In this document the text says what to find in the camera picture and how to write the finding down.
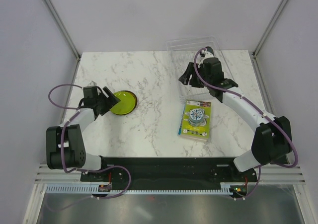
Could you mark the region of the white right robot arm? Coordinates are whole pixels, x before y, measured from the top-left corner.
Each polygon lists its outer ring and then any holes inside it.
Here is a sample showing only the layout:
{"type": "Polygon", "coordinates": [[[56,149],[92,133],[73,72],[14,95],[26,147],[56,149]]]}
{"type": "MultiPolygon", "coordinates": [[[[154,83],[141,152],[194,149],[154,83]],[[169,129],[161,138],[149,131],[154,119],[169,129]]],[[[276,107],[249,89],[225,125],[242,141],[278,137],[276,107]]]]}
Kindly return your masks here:
{"type": "Polygon", "coordinates": [[[245,171],[270,163],[289,167],[278,161],[293,149],[289,120],[284,116],[276,117],[253,104],[235,81],[224,77],[218,58],[203,57],[198,64],[190,62],[178,80],[183,85],[206,87],[212,97],[235,111],[254,132],[250,150],[236,157],[227,170],[231,180],[239,181],[245,176],[245,171]]]}

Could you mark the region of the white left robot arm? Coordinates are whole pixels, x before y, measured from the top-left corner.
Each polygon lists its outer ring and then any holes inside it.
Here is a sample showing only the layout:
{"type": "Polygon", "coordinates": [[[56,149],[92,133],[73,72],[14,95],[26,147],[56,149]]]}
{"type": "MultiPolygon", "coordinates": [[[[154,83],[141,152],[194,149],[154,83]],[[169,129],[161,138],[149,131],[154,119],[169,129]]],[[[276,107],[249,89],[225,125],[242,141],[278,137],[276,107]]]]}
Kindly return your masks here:
{"type": "Polygon", "coordinates": [[[46,162],[49,169],[61,169],[65,173],[88,171],[98,181],[103,181],[107,179],[109,169],[102,164],[101,156],[86,152],[82,133],[120,99],[106,86],[85,86],[82,91],[83,98],[78,106],[69,108],[75,111],[72,117],[46,130],[46,162]]]}

